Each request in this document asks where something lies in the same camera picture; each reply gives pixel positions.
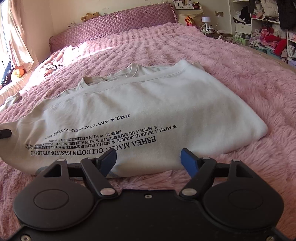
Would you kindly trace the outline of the white sweatshirt with print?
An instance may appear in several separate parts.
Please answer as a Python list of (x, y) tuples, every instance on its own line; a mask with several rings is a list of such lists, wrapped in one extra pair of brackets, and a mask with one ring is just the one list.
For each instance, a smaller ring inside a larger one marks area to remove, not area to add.
[(84, 77), (77, 88), (44, 99), (1, 129), (11, 131), (1, 140), (1, 159), (22, 172), (37, 174), (60, 158), (78, 163), (114, 149), (111, 177), (177, 170), (184, 148), (215, 156), (268, 132), (239, 96), (186, 60)]

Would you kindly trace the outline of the pile of clothes on shelf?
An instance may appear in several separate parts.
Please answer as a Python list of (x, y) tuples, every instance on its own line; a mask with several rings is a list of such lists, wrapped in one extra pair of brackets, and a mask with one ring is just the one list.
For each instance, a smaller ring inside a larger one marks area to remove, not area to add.
[(270, 46), (276, 56), (286, 51), (295, 61), (295, 1), (249, 1), (248, 9), (252, 20), (262, 21), (254, 31), (259, 40), (250, 45)]

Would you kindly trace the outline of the pink fluffy bed blanket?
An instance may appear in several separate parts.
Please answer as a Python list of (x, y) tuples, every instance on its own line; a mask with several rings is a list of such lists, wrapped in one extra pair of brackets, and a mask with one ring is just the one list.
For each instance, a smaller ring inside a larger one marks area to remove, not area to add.
[[(166, 66), (182, 59), (200, 63), (267, 124), (266, 137), (217, 160), (240, 158), (279, 192), (285, 209), (277, 228), (295, 238), (295, 71), (253, 49), (172, 23), (70, 45), (37, 67), (22, 100), (1, 112), (1, 122), (25, 116), (43, 99), (76, 87), (83, 76), (106, 76), (131, 63)], [(44, 77), (52, 65), (63, 67)]]

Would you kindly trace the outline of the black hair accessory on bed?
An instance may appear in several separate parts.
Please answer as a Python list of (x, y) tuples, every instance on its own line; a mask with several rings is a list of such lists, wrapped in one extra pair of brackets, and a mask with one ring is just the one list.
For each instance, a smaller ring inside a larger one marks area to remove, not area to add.
[(54, 71), (56, 71), (59, 67), (63, 67), (63, 65), (52, 65), (50, 67), (46, 68), (46, 71), (44, 73), (44, 77), (52, 74)]

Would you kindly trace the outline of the orange plush toy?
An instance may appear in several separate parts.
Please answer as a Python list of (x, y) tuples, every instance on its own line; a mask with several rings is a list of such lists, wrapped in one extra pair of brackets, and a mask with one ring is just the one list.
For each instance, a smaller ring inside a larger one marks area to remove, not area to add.
[(12, 76), (14, 78), (21, 78), (23, 77), (23, 75), (26, 73), (26, 71), (22, 68), (16, 68), (13, 72), (12, 72)]

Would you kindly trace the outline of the pink curtain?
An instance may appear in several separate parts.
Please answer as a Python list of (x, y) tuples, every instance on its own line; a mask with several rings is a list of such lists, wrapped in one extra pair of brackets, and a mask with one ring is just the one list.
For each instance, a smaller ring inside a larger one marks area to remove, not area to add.
[(28, 72), (47, 59), (53, 34), (49, 1), (1, 1), (1, 47), (15, 68)]

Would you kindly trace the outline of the purple quilted headboard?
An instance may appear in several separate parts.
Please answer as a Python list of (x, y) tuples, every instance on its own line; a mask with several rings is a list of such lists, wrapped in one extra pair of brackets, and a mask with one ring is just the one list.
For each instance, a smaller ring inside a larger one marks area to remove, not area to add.
[(139, 6), (98, 16), (70, 27), (52, 36), (49, 39), (49, 48), (51, 53), (54, 53), (69, 45), (81, 44), (111, 34), (177, 22), (177, 15), (170, 3)]

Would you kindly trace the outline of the red snack bag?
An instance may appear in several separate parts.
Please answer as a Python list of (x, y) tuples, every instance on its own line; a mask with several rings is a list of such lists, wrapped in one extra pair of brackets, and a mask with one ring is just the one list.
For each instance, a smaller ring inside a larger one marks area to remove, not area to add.
[(195, 20), (193, 18), (191, 18), (190, 16), (185, 17), (185, 22), (186, 22), (187, 26), (195, 27), (195, 28), (197, 27)]

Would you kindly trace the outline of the white table lamp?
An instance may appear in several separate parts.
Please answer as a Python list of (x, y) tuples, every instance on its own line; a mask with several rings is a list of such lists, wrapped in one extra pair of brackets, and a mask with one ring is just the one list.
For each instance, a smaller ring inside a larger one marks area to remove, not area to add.
[(210, 23), (211, 23), (211, 19), (210, 19), (210, 17), (208, 17), (208, 16), (203, 16), (203, 17), (201, 18), (201, 22), (202, 22), (202, 24), (203, 24), (203, 26), (202, 26), (202, 32), (203, 32), (203, 33), (208, 33), (208, 32), (209, 32), (209, 26), (210, 26)]

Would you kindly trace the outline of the brown teddy bear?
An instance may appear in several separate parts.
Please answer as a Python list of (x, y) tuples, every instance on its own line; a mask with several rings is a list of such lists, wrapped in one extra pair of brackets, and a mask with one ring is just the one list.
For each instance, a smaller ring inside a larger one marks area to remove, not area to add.
[(97, 17), (99, 17), (100, 16), (100, 13), (99, 12), (96, 12), (96, 13), (87, 13), (85, 16), (82, 16), (81, 18), (80, 18), (80, 20), (81, 20), (81, 22), (86, 22), (86, 21), (88, 21), (88, 20), (91, 20), (91, 19), (93, 19), (93, 18), (97, 18)]

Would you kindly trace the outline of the cream bedside table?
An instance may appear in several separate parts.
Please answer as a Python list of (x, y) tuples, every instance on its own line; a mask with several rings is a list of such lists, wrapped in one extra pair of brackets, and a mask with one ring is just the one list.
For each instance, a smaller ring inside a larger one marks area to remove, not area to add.
[(187, 25), (186, 18), (191, 18), (196, 25), (201, 24), (204, 14), (203, 7), (199, 1), (173, 1), (178, 22)]

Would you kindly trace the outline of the white open wardrobe shelf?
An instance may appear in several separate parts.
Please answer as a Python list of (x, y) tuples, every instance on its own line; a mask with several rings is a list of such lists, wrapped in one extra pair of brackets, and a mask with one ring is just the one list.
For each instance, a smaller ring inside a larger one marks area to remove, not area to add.
[(295, 1), (228, 1), (238, 43), (295, 68)]

